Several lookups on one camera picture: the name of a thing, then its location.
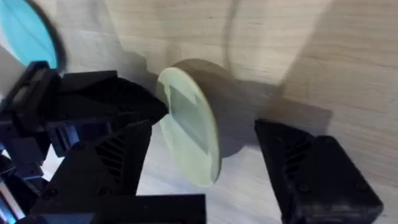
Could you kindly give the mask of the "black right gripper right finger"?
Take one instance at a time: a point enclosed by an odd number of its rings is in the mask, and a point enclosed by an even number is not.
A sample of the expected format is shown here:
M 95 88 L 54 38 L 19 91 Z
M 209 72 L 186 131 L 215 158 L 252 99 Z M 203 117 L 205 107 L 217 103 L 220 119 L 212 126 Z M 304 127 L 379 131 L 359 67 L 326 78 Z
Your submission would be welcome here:
M 384 204 L 332 136 L 258 119 L 254 129 L 282 223 L 373 223 Z

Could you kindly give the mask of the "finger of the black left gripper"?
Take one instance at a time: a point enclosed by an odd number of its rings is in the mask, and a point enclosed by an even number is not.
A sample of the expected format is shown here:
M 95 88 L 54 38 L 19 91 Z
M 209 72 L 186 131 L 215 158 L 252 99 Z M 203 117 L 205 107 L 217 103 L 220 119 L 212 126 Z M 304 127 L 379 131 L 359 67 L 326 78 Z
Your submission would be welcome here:
M 86 124 L 118 123 L 127 125 L 148 121 L 158 122 L 167 107 L 152 95 L 122 96 L 110 100 L 79 94 L 58 95 L 46 111 L 46 123 Z

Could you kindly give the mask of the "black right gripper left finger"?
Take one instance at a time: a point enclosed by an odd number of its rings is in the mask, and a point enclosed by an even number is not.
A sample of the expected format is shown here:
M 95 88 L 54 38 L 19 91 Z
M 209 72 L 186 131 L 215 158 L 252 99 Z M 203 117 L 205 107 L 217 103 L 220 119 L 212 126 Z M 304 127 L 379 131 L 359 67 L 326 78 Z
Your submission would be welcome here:
M 148 122 L 95 141 L 78 142 L 63 159 L 30 214 L 66 210 L 92 199 L 135 195 L 152 135 Z

